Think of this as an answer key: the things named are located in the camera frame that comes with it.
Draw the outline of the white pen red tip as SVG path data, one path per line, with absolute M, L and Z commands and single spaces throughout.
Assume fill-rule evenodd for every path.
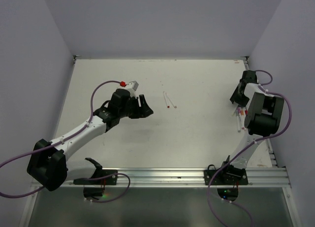
M 166 107 L 167 107 L 167 108 L 170 108 L 169 101 L 168 101 L 168 99 L 167 99 L 167 96 L 166 96 L 166 93 L 165 93 L 165 92 L 163 92 L 163 98 L 164 98 Z

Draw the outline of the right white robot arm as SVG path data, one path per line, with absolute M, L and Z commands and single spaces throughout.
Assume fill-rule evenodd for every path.
M 219 178 L 225 184 L 237 178 L 233 168 L 245 169 L 263 139 L 277 133 L 284 107 L 284 99 L 267 93 L 252 70 L 243 72 L 230 101 L 240 109 L 247 109 L 247 114 L 241 118 L 245 129 L 243 138 L 233 154 L 222 163 L 229 164 L 228 167 L 219 172 Z

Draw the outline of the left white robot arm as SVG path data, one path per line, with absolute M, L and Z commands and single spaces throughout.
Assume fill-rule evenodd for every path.
M 94 110 L 82 125 L 52 141 L 38 141 L 27 173 L 49 191 L 56 190 L 68 180 L 97 184 L 106 177 L 101 164 L 86 158 L 83 165 L 74 165 L 69 163 L 70 157 L 94 138 L 118 125 L 122 118 L 147 118 L 153 113 L 144 95 L 135 96 L 129 90 L 117 89 L 111 99 Z

